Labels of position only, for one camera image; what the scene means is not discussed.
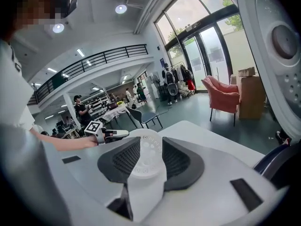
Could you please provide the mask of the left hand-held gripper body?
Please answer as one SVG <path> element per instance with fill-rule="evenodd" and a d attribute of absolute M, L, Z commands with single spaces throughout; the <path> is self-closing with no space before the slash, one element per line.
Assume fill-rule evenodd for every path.
<path fill-rule="evenodd" d="M 86 139 L 85 145 L 99 145 L 105 143 L 105 136 L 102 132 L 103 124 L 98 121 L 91 121 L 84 130 Z"/>

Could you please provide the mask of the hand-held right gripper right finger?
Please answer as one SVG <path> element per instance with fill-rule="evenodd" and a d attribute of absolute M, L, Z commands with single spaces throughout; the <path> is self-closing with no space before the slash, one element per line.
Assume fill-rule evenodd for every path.
<path fill-rule="evenodd" d="M 193 173 L 200 177 L 189 187 L 165 192 L 145 218 L 148 226 L 259 226 L 265 225 L 288 192 L 233 155 L 163 137 L 164 148 L 175 147 L 189 157 L 200 157 L 202 166 L 190 164 L 177 176 L 183 182 Z"/>

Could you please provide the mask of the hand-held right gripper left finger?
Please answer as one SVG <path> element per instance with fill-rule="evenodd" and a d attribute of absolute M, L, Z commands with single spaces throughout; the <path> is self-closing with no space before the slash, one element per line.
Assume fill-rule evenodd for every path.
<path fill-rule="evenodd" d="M 79 151 L 59 152 L 44 144 L 48 173 L 61 203 L 51 207 L 55 226 L 135 226 L 136 223 L 108 206 L 124 194 L 124 184 L 111 182 L 99 170 L 98 160 L 107 152 L 125 146 L 139 145 L 139 137 Z"/>

